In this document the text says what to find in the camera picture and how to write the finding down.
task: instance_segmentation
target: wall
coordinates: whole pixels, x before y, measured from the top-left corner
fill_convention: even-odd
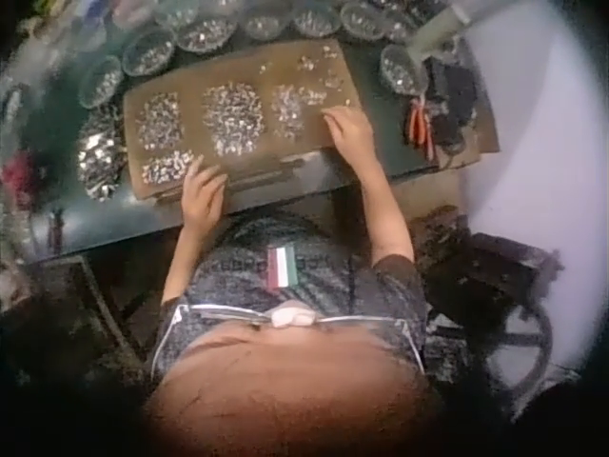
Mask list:
[[[560,251],[566,270],[543,304],[555,333],[552,362],[569,368],[585,360],[607,297],[609,109],[580,36],[544,1],[468,32],[502,149],[464,172],[471,227]]]

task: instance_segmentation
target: pliers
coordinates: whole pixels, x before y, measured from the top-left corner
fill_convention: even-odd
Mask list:
[[[436,158],[436,147],[431,135],[429,115],[425,111],[424,95],[410,102],[410,114],[407,122],[408,142],[424,150],[427,161],[433,162]]]

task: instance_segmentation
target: hand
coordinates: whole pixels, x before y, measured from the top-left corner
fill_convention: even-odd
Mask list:
[[[360,109],[334,107],[322,109],[336,149],[360,179],[379,165],[374,150],[374,132]]]
[[[203,156],[192,163],[182,193],[184,231],[197,241],[203,241],[220,220],[227,178],[217,174],[218,166],[199,170],[202,163]]]

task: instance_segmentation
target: glass bowl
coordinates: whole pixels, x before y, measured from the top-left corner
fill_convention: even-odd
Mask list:
[[[198,15],[196,0],[163,0],[155,7],[154,19],[162,27],[178,30],[195,22]]]
[[[323,38],[341,27],[341,17],[330,5],[311,3],[294,12],[294,27],[308,38]]]
[[[406,47],[388,45],[381,52],[381,77],[399,95],[420,96],[427,91],[429,78],[423,64],[410,57]]]
[[[226,44],[237,29],[237,22],[229,16],[208,15],[177,32],[177,44],[181,50],[205,54]]]
[[[105,104],[123,81],[121,61],[109,55],[93,64],[78,89],[78,101],[83,108],[93,109]]]
[[[383,18],[379,11],[366,3],[345,3],[341,8],[343,27],[355,38],[376,41],[383,38]]]
[[[175,35],[154,27],[137,35],[123,54],[123,71],[129,76],[149,76],[164,70],[175,51]]]
[[[270,41],[282,34],[292,18],[291,3],[257,0],[241,16],[241,28],[256,41]]]
[[[384,36],[400,45],[407,45],[412,41],[417,27],[410,18],[399,10],[385,10],[383,12]]]

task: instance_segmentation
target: table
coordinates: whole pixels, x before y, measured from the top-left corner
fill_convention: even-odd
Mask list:
[[[30,117],[23,134],[28,139],[29,147],[35,151],[36,161],[46,170],[47,177],[37,208],[30,219],[31,240],[23,246],[29,261],[43,261],[57,256],[47,246],[49,213],[52,209],[63,209],[63,249],[59,255],[100,247],[182,224],[177,203],[137,201],[131,193],[127,171],[124,172],[120,188],[106,202],[89,199],[76,177],[74,141],[87,116],[87,111],[77,101],[79,78],[85,68],[104,53],[120,56],[121,49],[133,33],[115,32],[113,39],[101,50],[83,55],[65,69],[50,84],[41,108]],[[340,34],[337,38],[343,43],[347,65],[375,130],[377,153],[385,173],[391,179],[396,179],[429,169],[431,166],[425,162],[422,154],[404,144],[405,100],[394,95],[379,79],[379,54],[386,43],[349,43],[348,37]],[[282,40],[290,39],[302,37],[288,31]],[[238,30],[221,53],[251,46],[255,46],[254,43]],[[199,56],[178,50],[171,67],[178,68],[201,60]],[[147,78],[127,77],[122,90],[146,80]],[[119,102],[121,95],[122,93],[117,95]],[[349,185],[353,179],[336,152],[311,151],[304,156],[304,164],[295,169],[291,179],[228,194],[226,210],[234,214],[312,193],[328,192]]]

